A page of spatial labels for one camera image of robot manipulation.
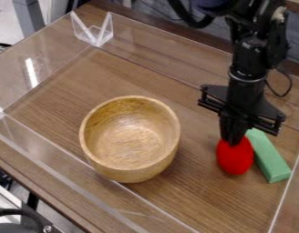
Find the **green block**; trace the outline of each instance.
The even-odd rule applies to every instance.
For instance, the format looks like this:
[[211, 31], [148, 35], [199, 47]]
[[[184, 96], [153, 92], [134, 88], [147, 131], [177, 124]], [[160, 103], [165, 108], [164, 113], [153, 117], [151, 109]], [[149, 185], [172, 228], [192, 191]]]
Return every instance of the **green block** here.
[[255, 162], [266, 176], [268, 183], [287, 179], [291, 176], [291, 169], [266, 134], [254, 128], [247, 131], [245, 136], [251, 141]]

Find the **wooden table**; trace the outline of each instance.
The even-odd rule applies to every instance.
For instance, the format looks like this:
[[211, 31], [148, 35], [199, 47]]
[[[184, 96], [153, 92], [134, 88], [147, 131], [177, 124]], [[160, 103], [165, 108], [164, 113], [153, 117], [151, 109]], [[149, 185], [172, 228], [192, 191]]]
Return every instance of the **wooden table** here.
[[[104, 7], [97, 1], [77, 10], [88, 25], [101, 24]], [[267, 232], [287, 182], [267, 184], [256, 166], [240, 177], [221, 172], [213, 155], [217, 116], [197, 106], [199, 85], [227, 83], [231, 55], [120, 15], [113, 21], [116, 36], [101, 48], [76, 40], [65, 16], [0, 55], [0, 168], [86, 232]], [[271, 73], [275, 88], [284, 88], [282, 78]], [[288, 116], [270, 139], [291, 167], [299, 154], [299, 78], [292, 79], [284, 99], [266, 91]], [[181, 123], [169, 168], [125, 186], [89, 168], [77, 138], [88, 111], [124, 95], [159, 99]]]

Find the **bowl rim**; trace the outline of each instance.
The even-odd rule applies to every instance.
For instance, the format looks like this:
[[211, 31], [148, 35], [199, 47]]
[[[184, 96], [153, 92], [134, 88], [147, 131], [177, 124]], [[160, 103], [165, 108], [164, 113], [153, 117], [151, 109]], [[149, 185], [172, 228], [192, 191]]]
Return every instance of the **bowl rim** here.
[[[159, 158], [156, 160], [153, 160], [151, 163], [147, 163], [145, 166], [140, 166], [137, 168], [118, 168], [118, 167], [112, 167], [109, 166], [109, 164], [105, 164], [102, 160], [100, 160], [98, 158], [96, 158], [93, 156], [93, 154], [90, 153], [90, 150], [88, 149], [88, 145], [86, 145], [86, 142], [85, 142], [85, 126], [86, 126], [86, 123], [88, 123], [88, 120], [89, 118], [92, 117], [92, 115], [94, 114], [94, 112], [105, 105], [108, 105], [109, 103], [117, 101], [117, 100], [121, 100], [121, 99], [129, 99], [129, 98], [133, 98], [133, 99], [144, 99], [149, 102], [153, 102], [155, 104], [163, 106], [163, 108], [167, 110], [168, 114], [171, 115], [171, 118], [175, 122], [175, 138], [171, 142], [171, 147], [169, 147], [169, 150], [161, 154], [161, 156], [159, 156]], [[141, 170], [141, 169], [145, 169], [148, 167], [151, 167], [152, 165], [160, 163], [160, 161], [163, 161], [168, 155], [173, 152], [173, 150], [176, 150], [176, 147], [179, 145], [179, 141], [180, 141], [180, 132], [181, 132], [181, 127], [180, 127], [180, 121], [179, 121], [179, 118], [177, 116], [175, 115], [175, 112], [173, 110], [169, 108], [168, 105], [165, 105], [160, 100], [156, 100], [153, 99], [152, 97], [147, 97], [147, 96], [118, 96], [118, 97], [114, 97], [106, 101], [104, 101], [102, 103], [100, 103], [94, 108], [92, 108], [92, 110], [88, 112], [82, 122], [81, 122], [81, 126], [80, 126], [80, 129], [78, 129], [78, 139], [80, 139], [80, 145], [81, 145], [81, 148], [86, 154], [86, 156], [89, 157], [90, 160], [93, 160], [97, 164], [100, 164], [101, 166], [104, 167], [108, 167], [110, 168], [112, 170], [121, 170], [121, 171], [130, 171], [130, 170]]]

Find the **wooden bowl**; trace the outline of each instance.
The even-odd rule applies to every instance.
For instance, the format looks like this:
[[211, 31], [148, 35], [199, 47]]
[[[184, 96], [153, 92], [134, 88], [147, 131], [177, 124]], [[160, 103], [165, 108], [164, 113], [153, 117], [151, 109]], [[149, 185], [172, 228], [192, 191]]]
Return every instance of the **wooden bowl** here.
[[134, 183], [157, 175], [169, 165], [180, 123], [160, 101], [122, 96], [90, 110], [78, 137], [97, 172], [118, 182]]

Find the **green sponge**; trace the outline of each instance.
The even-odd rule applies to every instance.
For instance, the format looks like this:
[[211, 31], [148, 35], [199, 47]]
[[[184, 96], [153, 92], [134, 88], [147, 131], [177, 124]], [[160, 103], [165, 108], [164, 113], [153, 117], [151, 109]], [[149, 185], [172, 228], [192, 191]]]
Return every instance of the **green sponge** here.
[[254, 128], [247, 131], [245, 136], [251, 141], [255, 162], [262, 169], [268, 183], [287, 179], [291, 175], [291, 169], [280, 157], [278, 150], [274, 148], [266, 134]]

